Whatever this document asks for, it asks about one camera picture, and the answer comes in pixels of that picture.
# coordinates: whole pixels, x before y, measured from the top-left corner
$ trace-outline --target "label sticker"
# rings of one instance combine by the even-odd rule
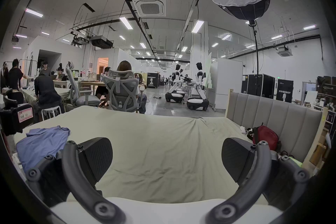
[[[33,109],[32,108],[28,108],[25,110],[21,110],[17,113],[18,117],[19,117],[19,122],[23,122],[26,121],[29,118],[33,117]]]

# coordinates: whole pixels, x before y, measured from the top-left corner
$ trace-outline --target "light stand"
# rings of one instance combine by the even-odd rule
[[[254,30],[254,26],[256,26],[257,23],[255,20],[249,20],[249,26],[252,27],[253,30],[253,35],[254,35],[254,41],[255,41],[255,51],[257,53],[257,81],[256,81],[256,87],[255,87],[255,95],[257,95],[257,90],[258,90],[258,75],[259,75],[259,55],[258,55],[258,44],[257,44],[257,36],[256,33],[257,31]]]

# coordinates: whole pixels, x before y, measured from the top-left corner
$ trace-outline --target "concrete floor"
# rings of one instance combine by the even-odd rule
[[[225,110],[214,112],[212,107],[208,107],[207,111],[190,110],[187,108],[187,102],[174,103],[166,102],[165,94],[169,90],[169,86],[160,86],[157,89],[147,88],[144,93],[147,95],[146,114],[159,116],[175,116],[175,117],[224,117]]]

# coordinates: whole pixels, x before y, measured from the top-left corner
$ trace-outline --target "gray headboard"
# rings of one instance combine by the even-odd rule
[[[262,124],[273,130],[287,151],[303,162],[320,125],[322,112],[297,104],[231,92],[226,117],[245,128]]]

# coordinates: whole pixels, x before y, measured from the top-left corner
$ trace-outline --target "gray office chair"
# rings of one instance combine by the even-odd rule
[[[103,82],[110,93],[109,109],[134,112],[138,109],[135,92],[139,80],[135,78],[132,71],[109,70],[103,76]]]
[[[71,83],[70,86],[70,101],[73,107],[78,107],[82,105],[89,105],[89,106],[98,106],[100,104],[100,99],[95,96],[91,95],[92,91],[91,88],[82,87],[78,91],[78,87],[76,85],[76,82],[74,80],[74,77],[72,76],[71,69],[74,68],[74,65],[71,61],[68,61],[68,64],[66,65],[66,74],[68,75],[68,79]]]

